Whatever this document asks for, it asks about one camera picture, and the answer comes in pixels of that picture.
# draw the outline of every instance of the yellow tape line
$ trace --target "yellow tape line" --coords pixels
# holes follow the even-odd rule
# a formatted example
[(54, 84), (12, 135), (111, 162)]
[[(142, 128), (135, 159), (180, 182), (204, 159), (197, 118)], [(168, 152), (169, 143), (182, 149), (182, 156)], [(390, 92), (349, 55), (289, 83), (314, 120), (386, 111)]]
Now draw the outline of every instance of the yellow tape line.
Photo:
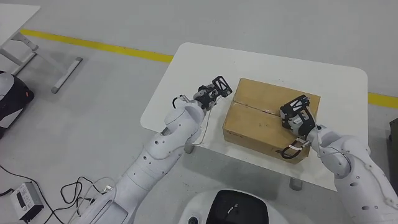
[(64, 37), (62, 35), (54, 35), (54, 34), (40, 32), (40, 31), (36, 31), (36, 30), (22, 29), (21, 33), (23, 35), (30, 35), (32, 37), (38, 37), (41, 39), (63, 42), (66, 44), (73, 44), (73, 45), (78, 45), (78, 46), (91, 48), (91, 49), (104, 50), (104, 51), (122, 54), (122, 55), (130, 55), (132, 57), (139, 57), (139, 58), (144, 58), (144, 59), (149, 59), (149, 60), (155, 60), (158, 62), (170, 63), (173, 59), (172, 55), (164, 55), (164, 54), (159, 54), (159, 53), (155, 53), (155, 52), (132, 49), (132, 48), (121, 47), (121, 46), (116, 46), (116, 45), (111, 45), (111, 44), (102, 44), (101, 42), (92, 42), (92, 41), (81, 40), (81, 39), (77, 39), (77, 38), (73, 38), (73, 37)]
[[(101, 42), (92, 42), (87, 40), (81, 40), (73, 37), (64, 37), (62, 35), (54, 35), (50, 33), (40, 32), (36, 30), (22, 29), (21, 33), (24, 35), (30, 35), (32, 37), (38, 37), (41, 39), (47, 39), (57, 42), (63, 42), (66, 44), (78, 45), (91, 49), (104, 50), (112, 53), (130, 55), (132, 57), (139, 57), (148, 60), (155, 60), (158, 62), (170, 63), (173, 59), (172, 55), (164, 55), (159, 53), (154, 53), (145, 50), (137, 50), (127, 47), (115, 46), (111, 44), (102, 44)], [(368, 93), (369, 104), (385, 106), (388, 108), (398, 109), (398, 98), (386, 95), (378, 95), (376, 93)]]
[(368, 103), (398, 109), (398, 98), (392, 96), (368, 93)]

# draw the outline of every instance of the white tabletop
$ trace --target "white tabletop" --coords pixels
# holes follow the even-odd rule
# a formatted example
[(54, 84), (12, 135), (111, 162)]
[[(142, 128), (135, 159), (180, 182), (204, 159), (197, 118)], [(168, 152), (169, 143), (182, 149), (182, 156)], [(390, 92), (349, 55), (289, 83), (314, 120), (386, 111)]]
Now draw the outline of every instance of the white tabletop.
[(0, 4), (0, 48), (39, 11), (40, 6)]
[[(141, 125), (160, 132), (165, 127), (164, 117), (172, 109), (174, 97), (184, 94), (191, 98), (200, 85), (207, 85), (218, 75), (224, 76), (234, 91), (240, 78), (248, 78), (319, 95), (318, 124), (368, 142), (368, 76), (364, 71), (191, 43), (183, 44), (177, 50), (141, 116)], [(336, 190), (333, 174), (323, 166), (315, 151), (310, 151), (308, 158), (293, 165), (226, 142), (221, 128), (232, 99), (231, 95), (219, 100), (211, 111), (201, 147)]]

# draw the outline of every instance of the power adapter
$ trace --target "power adapter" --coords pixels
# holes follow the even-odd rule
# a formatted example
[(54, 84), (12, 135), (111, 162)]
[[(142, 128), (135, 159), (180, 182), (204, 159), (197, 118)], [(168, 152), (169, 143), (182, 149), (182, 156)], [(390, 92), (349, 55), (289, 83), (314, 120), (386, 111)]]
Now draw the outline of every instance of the power adapter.
[(26, 223), (35, 218), (44, 208), (32, 182), (24, 182), (10, 195), (10, 199), (19, 220)]

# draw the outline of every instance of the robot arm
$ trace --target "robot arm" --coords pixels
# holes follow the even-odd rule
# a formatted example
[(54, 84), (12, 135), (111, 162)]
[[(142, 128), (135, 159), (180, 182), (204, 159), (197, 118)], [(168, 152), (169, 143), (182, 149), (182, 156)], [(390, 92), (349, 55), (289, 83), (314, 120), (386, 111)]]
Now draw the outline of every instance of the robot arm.
[(116, 184), (116, 190), (101, 195), (78, 219), (80, 224), (132, 224), (138, 206), (153, 186), (178, 161), (186, 144), (192, 144), (201, 133), (200, 125), (219, 97), (232, 93), (223, 77), (208, 86), (199, 87), (189, 100), (180, 95), (173, 100), (165, 118), (166, 128), (144, 144), (137, 160)]
[(308, 106), (308, 98), (302, 95), (281, 107), (282, 125), (300, 136), (301, 148), (311, 145), (325, 167), (334, 173), (338, 195), (353, 221), (397, 223), (398, 197), (370, 158), (368, 145), (357, 137), (316, 125)]

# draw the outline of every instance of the cardboard box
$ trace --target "cardboard box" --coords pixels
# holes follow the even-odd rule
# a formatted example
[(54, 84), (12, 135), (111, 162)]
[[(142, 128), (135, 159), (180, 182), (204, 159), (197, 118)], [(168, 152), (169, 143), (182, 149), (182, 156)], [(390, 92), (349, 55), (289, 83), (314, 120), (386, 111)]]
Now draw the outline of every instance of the cardboard box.
[(279, 108), (300, 95), (310, 98), (310, 111), (316, 118), (319, 96), (241, 78), (223, 125), (224, 139), (297, 164), (308, 157), (310, 147), (293, 159), (282, 158), (280, 153), (294, 142), (296, 136), (282, 127)]

